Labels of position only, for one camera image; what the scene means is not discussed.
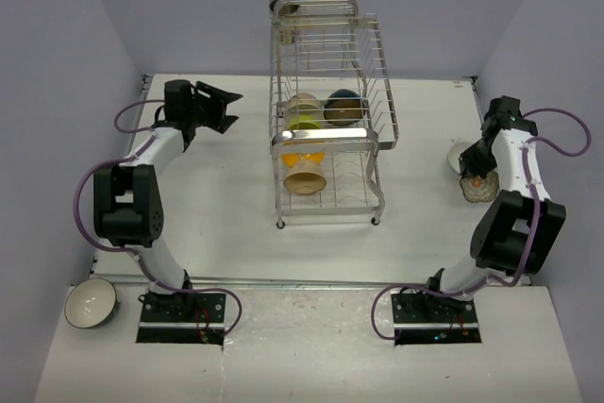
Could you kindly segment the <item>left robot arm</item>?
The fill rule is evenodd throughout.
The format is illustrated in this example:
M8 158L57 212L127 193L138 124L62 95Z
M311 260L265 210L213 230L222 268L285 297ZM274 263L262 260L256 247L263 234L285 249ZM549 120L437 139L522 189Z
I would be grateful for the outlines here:
M162 308L177 321L194 314L196 298L187 271L162 239L165 215L158 176L188 150L199 128L226 133L238 120L227 107L242 97L201 81L166 82L162 106L145 130L147 141L92 173L95 235L110 243L110 252L125 253L136 262L149 290L165 294Z

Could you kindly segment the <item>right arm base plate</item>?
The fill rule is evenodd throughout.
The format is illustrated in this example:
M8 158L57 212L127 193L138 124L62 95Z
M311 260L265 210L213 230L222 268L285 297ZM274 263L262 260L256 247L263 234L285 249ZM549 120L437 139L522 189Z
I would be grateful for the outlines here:
M473 300L434 297L412 290L391 292L395 345L480 344Z

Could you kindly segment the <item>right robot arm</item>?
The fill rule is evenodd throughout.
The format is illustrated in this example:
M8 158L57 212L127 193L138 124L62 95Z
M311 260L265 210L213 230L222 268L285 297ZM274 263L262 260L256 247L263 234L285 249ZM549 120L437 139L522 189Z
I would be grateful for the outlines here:
M520 100L501 96L490 102L480 138L458 157L460 187L473 203L487 202L470 243L468 258L439 270L428 280L421 309L441 321L455 300L469 300L489 283L515 286L537 274L566 218L541 179L535 122L520 110Z

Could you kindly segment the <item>beige scalloped bowl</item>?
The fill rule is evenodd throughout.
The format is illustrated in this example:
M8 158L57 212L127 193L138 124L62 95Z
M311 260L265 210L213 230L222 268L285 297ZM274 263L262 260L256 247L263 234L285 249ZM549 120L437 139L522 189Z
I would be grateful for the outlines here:
M492 171L486 177L464 176L460 179L463 198L469 203L488 203L495 200L499 192L498 173Z

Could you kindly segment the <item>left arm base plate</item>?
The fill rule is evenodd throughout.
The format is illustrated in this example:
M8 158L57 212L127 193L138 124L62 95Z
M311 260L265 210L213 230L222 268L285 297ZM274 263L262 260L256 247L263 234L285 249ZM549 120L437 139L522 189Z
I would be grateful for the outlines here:
M142 310L137 344L224 345L224 294L146 293L138 300Z

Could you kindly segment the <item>dark blue bowl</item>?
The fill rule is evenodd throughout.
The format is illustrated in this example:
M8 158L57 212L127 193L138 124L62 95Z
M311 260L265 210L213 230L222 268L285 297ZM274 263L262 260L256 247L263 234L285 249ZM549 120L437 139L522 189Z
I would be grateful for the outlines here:
M353 126L363 118L365 102L357 93L339 89L327 98L323 113L333 126Z

